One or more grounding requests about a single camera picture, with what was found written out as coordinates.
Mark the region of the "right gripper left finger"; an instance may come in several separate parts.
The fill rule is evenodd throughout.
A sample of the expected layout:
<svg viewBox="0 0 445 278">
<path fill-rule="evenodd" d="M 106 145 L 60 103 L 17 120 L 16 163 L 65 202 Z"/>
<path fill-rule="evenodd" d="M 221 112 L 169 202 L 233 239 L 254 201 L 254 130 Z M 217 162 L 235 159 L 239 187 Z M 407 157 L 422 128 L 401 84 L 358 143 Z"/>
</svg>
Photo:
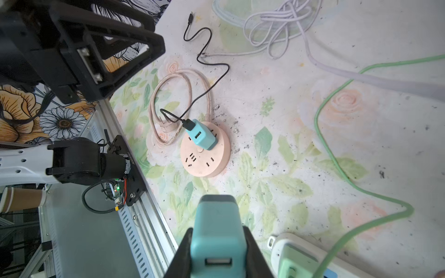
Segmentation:
<svg viewBox="0 0 445 278">
<path fill-rule="evenodd" d="M 190 278 L 191 277 L 191 255 L 190 247 L 193 228 L 188 228 L 176 253 L 173 257 L 164 278 Z"/>
</svg>

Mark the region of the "green charger adapter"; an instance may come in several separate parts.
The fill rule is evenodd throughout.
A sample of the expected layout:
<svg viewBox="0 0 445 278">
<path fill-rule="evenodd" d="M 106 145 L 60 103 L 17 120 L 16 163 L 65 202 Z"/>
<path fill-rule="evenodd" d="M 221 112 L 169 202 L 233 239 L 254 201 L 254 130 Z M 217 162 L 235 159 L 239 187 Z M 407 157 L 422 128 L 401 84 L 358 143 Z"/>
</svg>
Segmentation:
<svg viewBox="0 0 445 278">
<path fill-rule="evenodd" d="M 280 255 L 278 278 L 312 278 L 317 267 L 315 258 L 287 244 Z"/>
</svg>

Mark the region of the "round pink socket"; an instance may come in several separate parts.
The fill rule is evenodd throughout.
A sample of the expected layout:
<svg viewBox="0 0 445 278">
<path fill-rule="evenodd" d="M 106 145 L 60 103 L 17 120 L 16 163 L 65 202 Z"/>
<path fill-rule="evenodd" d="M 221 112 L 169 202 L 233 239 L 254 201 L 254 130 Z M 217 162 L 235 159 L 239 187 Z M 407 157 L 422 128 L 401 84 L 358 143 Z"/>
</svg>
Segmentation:
<svg viewBox="0 0 445 278">
<path fill-rule="evenodd" d="M 194 177 L 214 177 L 227 166 L 231 155 L 231 143 L 226 132 L 211 122 L 203 122 L 216 137 L 211 150 L 198 147 L 192 138 L 185 134 L 181 141 L 180 157 L 184 169 Z"/>
</svg>

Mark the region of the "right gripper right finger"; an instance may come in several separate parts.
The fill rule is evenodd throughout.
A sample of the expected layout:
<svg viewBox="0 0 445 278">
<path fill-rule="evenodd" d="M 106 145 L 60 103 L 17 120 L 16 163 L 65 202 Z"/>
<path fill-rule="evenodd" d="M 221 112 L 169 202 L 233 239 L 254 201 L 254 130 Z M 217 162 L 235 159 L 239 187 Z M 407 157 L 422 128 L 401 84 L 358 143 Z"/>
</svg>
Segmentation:
<svg viewBox="0 0 445 278">
<path fill-rule="evenodd" d="M 246 243 L 246 277 L 247 278 L 274 278 L 267 262 L 261 253 L 250 229 L 243 227 Z"/>
</svg>

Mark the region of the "white blue power strip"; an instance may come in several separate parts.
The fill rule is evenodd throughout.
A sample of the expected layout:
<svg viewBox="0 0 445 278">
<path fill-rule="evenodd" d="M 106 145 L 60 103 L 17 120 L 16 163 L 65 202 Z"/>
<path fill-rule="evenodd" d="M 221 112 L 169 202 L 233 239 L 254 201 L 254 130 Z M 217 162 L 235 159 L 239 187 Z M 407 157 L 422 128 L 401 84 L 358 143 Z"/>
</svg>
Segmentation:
<svg viewBox="0 0 445 278">
<path fill-rule="evenodd" d="M 271 267 L 277 278 L 311 278 L 327 252 L 302 238 L 284 233 L 267 241 Z M 324 278 L 370 278 L 371 275 L 335 258 L 324 271 Z"/>
</svg>

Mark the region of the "teal charger adapter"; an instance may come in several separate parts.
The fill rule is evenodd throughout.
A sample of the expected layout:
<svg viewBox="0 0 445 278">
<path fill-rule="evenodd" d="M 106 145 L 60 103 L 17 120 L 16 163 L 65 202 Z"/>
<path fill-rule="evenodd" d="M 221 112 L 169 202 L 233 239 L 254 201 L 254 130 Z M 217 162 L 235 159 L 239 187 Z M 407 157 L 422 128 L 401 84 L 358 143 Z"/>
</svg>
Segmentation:
<svg viewBox="0 0 445 278">
<path fill-rule="evenodd" d="M 205 195 L 191 239 L 191 277 L 245 278 L 248 246 L 239 207 L 231 195 Z"/>
<path fill-rule="evenodd" d="M 212 131 L 197 119 L 186 119 L 182 121 L 183 127 L 187 130 L 189 138 L 198 147 L 204 150 L 211 150 L 217 144 L 217 138 Z"/>
</svg>

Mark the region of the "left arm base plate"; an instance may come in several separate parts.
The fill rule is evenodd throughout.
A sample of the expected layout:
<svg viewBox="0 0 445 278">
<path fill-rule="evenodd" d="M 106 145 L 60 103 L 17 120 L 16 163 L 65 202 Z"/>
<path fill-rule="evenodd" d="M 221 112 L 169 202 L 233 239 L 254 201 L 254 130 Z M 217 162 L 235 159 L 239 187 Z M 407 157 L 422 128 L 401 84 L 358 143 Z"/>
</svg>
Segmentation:
<svg viewBox="0 0 445 278">
<path fill-rule="evenodd" d="M 143 193 L 147 191 L 146 181 L 139 169 L 135 157 L 121 135 L 117 135 L 110 142 L 107 152 L 105 173 L 111 175 L 106 180 L 111 180 L 112 194 L 117 204 L 133 206 L 138 202 Z"/>
</svg>

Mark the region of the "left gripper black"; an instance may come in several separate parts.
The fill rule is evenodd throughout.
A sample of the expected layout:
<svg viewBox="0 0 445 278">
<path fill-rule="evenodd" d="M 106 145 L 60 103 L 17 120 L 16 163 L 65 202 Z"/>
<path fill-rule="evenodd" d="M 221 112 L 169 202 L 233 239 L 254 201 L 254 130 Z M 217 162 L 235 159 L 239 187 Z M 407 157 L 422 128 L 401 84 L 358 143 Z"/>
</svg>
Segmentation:
<svg viewBox="0 0 445 278">
<path fill-rule="evenodd" d="M 105 60 L 140 43 L 147 53 L 111 71 Z M 65 104 L 109 97 L 165 53 L 151 16 L 121 1 L 1 1 L 1 84 L 43 84 Z"/>
</svg>

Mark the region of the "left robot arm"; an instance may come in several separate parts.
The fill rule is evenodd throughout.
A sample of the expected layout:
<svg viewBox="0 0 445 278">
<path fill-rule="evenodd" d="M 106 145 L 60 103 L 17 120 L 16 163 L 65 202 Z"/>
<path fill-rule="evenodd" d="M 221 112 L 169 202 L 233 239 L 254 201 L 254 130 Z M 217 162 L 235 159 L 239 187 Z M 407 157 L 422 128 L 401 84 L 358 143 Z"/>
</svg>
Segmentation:
<svg viewBox="0 0 445 278">
<path fill-rule="evenodd" d="M 118 151 L 81 137 L 74 104 L 104 100 L 165 52 L 157 15 L 136 1 L 1 2 L 1 185 L 124 177 Z"/>
</svg>

